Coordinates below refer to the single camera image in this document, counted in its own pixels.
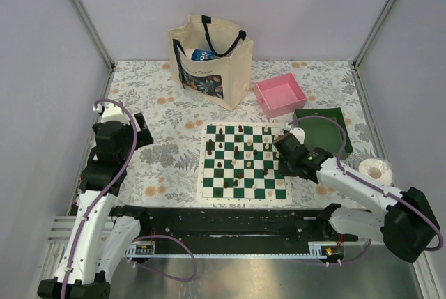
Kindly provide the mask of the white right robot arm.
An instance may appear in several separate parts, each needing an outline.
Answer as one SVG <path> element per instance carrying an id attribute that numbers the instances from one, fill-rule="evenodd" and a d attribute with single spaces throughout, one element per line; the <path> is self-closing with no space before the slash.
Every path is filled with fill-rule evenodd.
<path id="1" fill-rule="evenodd" d="M 426 196 L 417 188 L 404 191 L 381 185 L 344 166 L 322 148 L 308 150 L 290 132 L 275 137 L 273 146 L 279 154 L 281 175 L 332 187 L 365 207 L 326 207 L 323 219 L 317 223 L 321 238 L 333 240 L 339 234 L 366 238 L 384 244 L 393 255 L 409 263 L 429 250 L 433 239 L 438 239 L 437 250 L 443 246 L 439 223 Z"/>

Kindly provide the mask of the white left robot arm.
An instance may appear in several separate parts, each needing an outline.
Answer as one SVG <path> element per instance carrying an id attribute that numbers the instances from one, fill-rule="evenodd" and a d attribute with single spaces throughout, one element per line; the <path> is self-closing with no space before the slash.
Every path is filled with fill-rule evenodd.
<path id="1" fill-rule="evenodd" d="M 119 101 L 101 98 L 93 110 L 100 122 L 92 127 L 95 146 L 81 173 L 75 223 L 56 272 L 39 283 L 39 298 L 108 298 L 128 245 L 151 233 L 143 208 L 132 206 L 118 212 L 117 229 L 102 238 L 134 152 L 153 138 L 144 116 L 131 114 Z"/>

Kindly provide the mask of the green white chess board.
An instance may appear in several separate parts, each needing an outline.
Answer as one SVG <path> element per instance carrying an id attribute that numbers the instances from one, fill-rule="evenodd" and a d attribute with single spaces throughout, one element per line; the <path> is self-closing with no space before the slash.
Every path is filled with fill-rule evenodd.
<path id="1" fill-rule="evenodd" d="M 211 122 L 201 132 L 197 199 L 208 204 L 287 205 L 292 202 L 289 179 L 278 172 L 273 146 L 282 133 L 277 123 Z M 207 143 L 214 142 L 212 155 Z M 219 197 L 213 196 L 220 189 Z"/>

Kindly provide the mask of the green plastic box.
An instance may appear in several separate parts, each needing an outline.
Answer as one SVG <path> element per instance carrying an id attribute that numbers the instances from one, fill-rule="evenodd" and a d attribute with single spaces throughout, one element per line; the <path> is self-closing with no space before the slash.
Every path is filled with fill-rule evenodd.
<path id="1" fill-rule="evenodd" d="M 353 146 L 351 144 L 348 131 L 346 128 L 344 115 L 340 107 L 329 109 L 297 109 L 293 115 L 293 120 L 299 119 L 296 123 L 297 126 L 302 128 L 305 132 L 304 145 L 312 150 L 313 148 L 322 148 L 333 155 L 336 155 L 341 148 L 344 140 L 341 130 L 334 124 L 321 118 L 311 118 L 302 120 L 306 116 L 324 116 L 331 121 L 335 121 L 339 124 L 343 131 L 346 133 L 346 145 L 341 159 L 347 159 L 353 152 Z"/>

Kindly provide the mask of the floral table cloth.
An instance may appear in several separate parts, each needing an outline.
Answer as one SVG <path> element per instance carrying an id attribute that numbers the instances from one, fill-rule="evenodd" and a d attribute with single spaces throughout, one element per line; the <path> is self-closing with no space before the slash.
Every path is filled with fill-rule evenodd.
<path id="1" fill-rule="evenodd" d="M 132 113 L 141 112 L 154 138 L 135 152 L 117 197 L 122 205 L 198 208 L 200 136 L 204 123 L 262 122 L 265 116 L 249 92 L 233 110 L 226 110 L 186 91 L 171 78 L 166 61 L 119 61 L 108 96 Z M 347 61 L 256 61 L 252 81 L 292 73 L 307 96 L 306 108 L 342 110 L 353 152 L 347 164 L 376 157 L 357 82 Z"/>

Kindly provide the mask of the pink plastic box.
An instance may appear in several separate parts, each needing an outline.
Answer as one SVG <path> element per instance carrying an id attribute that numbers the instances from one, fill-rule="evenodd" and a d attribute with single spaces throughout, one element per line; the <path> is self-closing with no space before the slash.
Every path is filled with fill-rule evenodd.
<path id="1" fill-rule="evenodd" d="M 254 84 L 254 95 L 267 119 L 302 109 L 307 96 L 291 72 Z"/>

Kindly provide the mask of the white toilet paper roll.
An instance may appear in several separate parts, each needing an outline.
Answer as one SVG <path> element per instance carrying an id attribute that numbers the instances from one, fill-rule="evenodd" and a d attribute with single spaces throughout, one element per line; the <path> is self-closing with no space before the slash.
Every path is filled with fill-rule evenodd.
<path id="1" fill-rule="evenodd" d="M 358 171 L 384 185 L 392 185 L 393 173 L 389 163 L 385 160 L 377 158 L 365 159 L 359 164 Z"/>

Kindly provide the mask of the blue white bottle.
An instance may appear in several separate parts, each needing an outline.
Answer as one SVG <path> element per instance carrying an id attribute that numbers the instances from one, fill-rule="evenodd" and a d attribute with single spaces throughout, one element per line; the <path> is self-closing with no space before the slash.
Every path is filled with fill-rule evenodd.
<path id="1" fill-rule="evenodd" d="M 209 61 L 215 58 L 215 55 L 209 51 L 204 49 L 195 49 L 192 51 L 191 57 L 193 61 Z"/>

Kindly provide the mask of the beige canvas tote bag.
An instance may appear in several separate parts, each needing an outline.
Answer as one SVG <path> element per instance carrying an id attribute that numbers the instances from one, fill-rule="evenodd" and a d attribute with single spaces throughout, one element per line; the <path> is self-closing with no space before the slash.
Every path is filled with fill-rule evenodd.
<path id="1" fill-rule="evenodd" d="M 206 15 L 189 15 L 184 26 L 167 32 L 171 78 L 229 111 L 247 95 L 251 82 L 254 41 L 237 24 Z M 195 49 L 215 58 L 193 61 Z"/>

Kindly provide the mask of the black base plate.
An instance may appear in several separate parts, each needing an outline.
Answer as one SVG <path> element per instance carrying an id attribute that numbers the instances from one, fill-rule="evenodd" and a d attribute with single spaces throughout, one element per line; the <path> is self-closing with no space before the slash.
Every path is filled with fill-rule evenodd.
<path id="1" fill-rule="evenodd" d="M 273 255 L 309 252 L 310 242 L 336 245 L 356 242 L 340 235 L 323 219 L 323 210 L 250 208 L 145 208 L 117 206 L 113 219 L 130 216 L 140 221 L 141 235 L 155 234 L 155 255 L 184 254 L 185 244 L 200 255 Z"/>

